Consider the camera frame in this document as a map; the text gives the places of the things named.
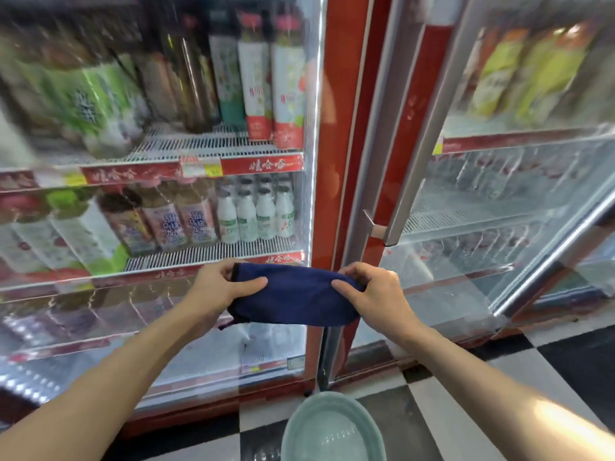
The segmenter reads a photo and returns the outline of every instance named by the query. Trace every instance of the folded blue bag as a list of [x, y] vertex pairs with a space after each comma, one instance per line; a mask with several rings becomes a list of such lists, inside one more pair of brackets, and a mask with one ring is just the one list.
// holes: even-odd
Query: folded blue bag
[[235, 299], [228, 308], [236, 323], [285, 323], [334, 327], [348, 325], [358, 318], [357, 310], [339, 294], [331, 281], [341, 279], [359, 291], [365, 286], [352, 278], [320, 269], [293, 265], [236, 263], [231, 281], [267, 277], [267, 286], [258, 293]]

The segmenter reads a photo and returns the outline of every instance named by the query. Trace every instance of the bottle with pink label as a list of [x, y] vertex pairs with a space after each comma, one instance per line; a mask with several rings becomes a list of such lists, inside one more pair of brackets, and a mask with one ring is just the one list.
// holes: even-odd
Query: bottle with pink label
[[271, 47], [274, 144], [278, 149], [303, 148], [305, 65], [301, 20], [293, 14], [275, 17]]
[[207, 193], [199, 192], [197, 178], [178, 178], [175, 202], [190, 241], [194, 245], [207, 245], [218, 240], [216, 224]]
[[143, 213], [162, 250], [168, 252], [185, 247], [188, 236], [173, 202], [175, 183], [161, 182], [160, 179], [145, 181], [141, 183], [139, 193], [143, 200]]
[[243, 104], [252, 141], [267, 141], [273, 133], [269, 44], [260, 14], [240, 12], [241, 39], [237, 43]]

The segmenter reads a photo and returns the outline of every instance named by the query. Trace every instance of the refrigerator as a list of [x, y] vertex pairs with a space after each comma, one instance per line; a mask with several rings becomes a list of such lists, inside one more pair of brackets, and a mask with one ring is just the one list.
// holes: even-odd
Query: refrigerator
[[[465, 347], [546, 317], [527, 312], [558, 267], [608, 236], [614, 8], [392, 0], [336, 267], [394, 271], [417, 317]], [[413, 362], [360, 319], [325, 331], [321, 382]]]
[[[64, 392], [204, 263], [330, 268], [373, 0], [349, 3], [0, 0], [0, 420]], [[214, 328], [126, 430], [309, 393], [322, 333]]]

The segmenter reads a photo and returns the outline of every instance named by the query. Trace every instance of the tile floor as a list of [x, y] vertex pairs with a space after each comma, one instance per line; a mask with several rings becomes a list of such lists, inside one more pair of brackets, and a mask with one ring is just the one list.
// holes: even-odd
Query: tile floor
[[[532, 327], [473, 353], [577, 414], [615, 432], [615, 308], [577, 323]], [[397, 369], [342, 393], [369, 411], [397, 460], [503, 460], [501, 453], [427, 369]], [[303, 398], [241, 406], [236, 414], [114, 444], [113, 460], [274, 461], [288, 418]]]

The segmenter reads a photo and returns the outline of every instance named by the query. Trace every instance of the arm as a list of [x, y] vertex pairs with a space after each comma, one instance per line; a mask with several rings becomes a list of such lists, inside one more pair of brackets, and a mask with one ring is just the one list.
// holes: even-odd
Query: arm
[[266, 278], [228, 281], [234, 263], [227, 259], [205, 265], [172, 311], [2, 434], [0, 452], [14, 461], [101, 459], [173, 356], [210, 330], [233, 299], [265, 287]]
[[408, 306], [397, 274], [365, 263], [353, 263], [342, 273], [367, 283], [365, 293], [340, 280], [333, 287], [367, 325], [425, 365], [506, 459], [613, 459], [613, 435], [422, 324]]

